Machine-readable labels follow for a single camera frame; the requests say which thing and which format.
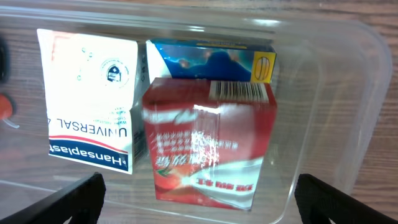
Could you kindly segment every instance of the yellow label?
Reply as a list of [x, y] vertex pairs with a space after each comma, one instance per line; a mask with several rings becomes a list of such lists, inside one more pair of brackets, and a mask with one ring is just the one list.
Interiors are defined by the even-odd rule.
[[227, 44], [197, 43], [197, 46], [206, 46], [206, 47], [226, 47], [226, 48], [234, 48], [234, 49], [247, 49], [246, 46], [227, 45]]
[[274, 52], [255, 52], [250, 82], [270, 83], [275, 64]]

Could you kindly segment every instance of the red and white carton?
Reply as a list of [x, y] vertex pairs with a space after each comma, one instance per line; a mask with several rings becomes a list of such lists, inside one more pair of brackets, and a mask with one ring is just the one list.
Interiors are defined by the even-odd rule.
[[156, 198], [250, 210], [277, 113], [270, 85], [156, 78], [142, 100]]

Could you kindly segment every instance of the clear plastic bin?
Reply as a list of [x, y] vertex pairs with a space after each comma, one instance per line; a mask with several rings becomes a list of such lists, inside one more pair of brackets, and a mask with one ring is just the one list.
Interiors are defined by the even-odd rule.
[[[391, 79], [387, 45], [359, 22], [122, 2], [12, 0], [0, 5], [0, 36], [11, 62], [10, 80], [0, 90], [16, 102], [12, 121], [21, 126], [0, 123], [0, 218], [99, 171], [107, 186], [100, 223], [300, 223], [293, 197], [298, 174], [313, 174], [351, 192]], [[271, 40], [280, 65], [279, 110], [252, 211], [156, 200], [149, 158], [127, 175], [48, 156], [37, 28], [141, 41]]]

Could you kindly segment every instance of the barcode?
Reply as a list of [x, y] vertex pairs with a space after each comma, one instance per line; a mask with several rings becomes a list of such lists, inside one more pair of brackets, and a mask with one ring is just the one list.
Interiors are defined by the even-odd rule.
[[268, 101], [263, 83], [211, 81], [210, 98], [215, 100]]

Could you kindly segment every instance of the blue and yellow box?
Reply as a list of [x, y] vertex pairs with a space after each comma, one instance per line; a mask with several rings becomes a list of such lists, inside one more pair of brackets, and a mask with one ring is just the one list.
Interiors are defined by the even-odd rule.
[[175, 39], [146, 44], [150, 82], [172, 77], [270, 83], [276, 58], [270, 45]]

